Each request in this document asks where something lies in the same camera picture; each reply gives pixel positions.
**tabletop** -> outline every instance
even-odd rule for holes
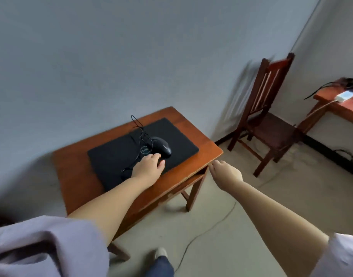
[[[164,117],[186,135],[199,148],[199,152],[162,175],[153,186],[137,197],[128,210],[127,216],[146,208],[158,198],[192,177],[223,153],[214,142],[207,138],[173,107],[162,109],[138,120],[143,125],[148,125]],[[132,130],[134,130],[134,124],[131,121],[66,146],[53,153],[53,162],[56,167],[68,214],[104,193],[103,186],[91,167],[87,151],[128,134]]]
[[[322,103],[328,103],[333,101],[338,94],[344,91],[345,89],[343,87],[330,86],[320,89],[314,95],[314,99]],[[353,123],[353,97],[342,103],[332,103],[327,108],[334,114],[341,116]]]

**floor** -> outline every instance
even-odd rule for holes
[[[267,151],[256,139],[250,145],[261,155]],[[347,171],[297,144],[255,178],[259,161],[252,154],[239,144],[232,152],[227,143],[220,147],[220,160],[240,169],[252,186],[328,234],[353,235],[353,175]],[[151,250],[159,246],[166,248],[174,268],[179,267],[176,276],[284,276],[244,210],[217,188],[210,174],[191,212],[185,212],[185,203],[181,195],[175,197],[119,237],[117,242],[132,258],[122,263],[111,254],[108,276],[139,276],[152,260]]]

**chair back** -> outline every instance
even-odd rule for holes
[[[262,117],[267,114],[282,86],[294,57],[294,53],[289,53],[286,59],[272,63],[266,58],[262,59],[241,120],[246,121],[249,116],[259,111],[262,111],[260,114]]]

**black laptop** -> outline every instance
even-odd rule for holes
[[[164,139],[171,148],[172,154],[165,160],[163,174],[199,151],[197,146],[166,118],[145,126],[144,131],[150,137],[157,136]],[[113,189],[130,177],[131,170],[123,170],[134,167],[141,160],[142,154],[137,158],[140,148],[145,146],[139,138],[141,133],[140,129],[136,129],[88,151],[91,165],[105,187],[105,191]]]

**forearm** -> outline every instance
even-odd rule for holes
[[[145,185],[139,179],[130,178],[81,206],[68,217],[92,221],[109,245],[129,207],[144,189]]]
[[[247,183],[237,181],[229,193],[242,205],[285,273],[308,276],[329,237]]]

